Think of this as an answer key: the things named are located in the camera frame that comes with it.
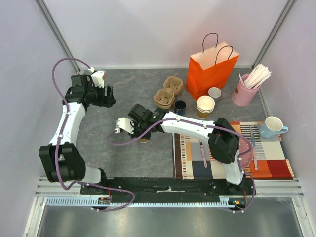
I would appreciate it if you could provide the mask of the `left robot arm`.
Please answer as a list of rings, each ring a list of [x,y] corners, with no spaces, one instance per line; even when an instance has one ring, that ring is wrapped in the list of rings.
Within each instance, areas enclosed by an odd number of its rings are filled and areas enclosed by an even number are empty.
[[[73,75],[72,86],[67,90],[63,112],[55,135],[39,149],[39,157],[49,182],[81,181],[91,183],[97,194],[108,190],[102,169],[85,164],[76,148],[79,126],[90,105],[110,108],[116,103],[113,88],[105,85],[106,73],[97,70],[92,74]]]

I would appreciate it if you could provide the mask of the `single brown paper cup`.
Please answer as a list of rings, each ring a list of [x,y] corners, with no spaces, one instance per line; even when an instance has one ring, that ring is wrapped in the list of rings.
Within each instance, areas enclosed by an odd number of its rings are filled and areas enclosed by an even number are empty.
[[[147,143],[147,142],[149,142],[149,139],[141,138],[141,139],[139,139],[139,142],[140,143]]]

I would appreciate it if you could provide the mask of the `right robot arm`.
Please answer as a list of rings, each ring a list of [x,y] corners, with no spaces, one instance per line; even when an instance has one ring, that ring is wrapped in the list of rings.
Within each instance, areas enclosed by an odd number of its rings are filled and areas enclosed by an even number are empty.
[[[246,174],[241,157],[251,151],[252,145],[235,132],[226,119],[198,120],[161,108],[151,112],[140,104],[134,105],[128,116],[132,118],[133,131],[129,133],[132,138],[150,139],[152,132],[162,132],[183,134],[205,142],[212,157],[223,165],[227,191],[235,195],[243,190]]]

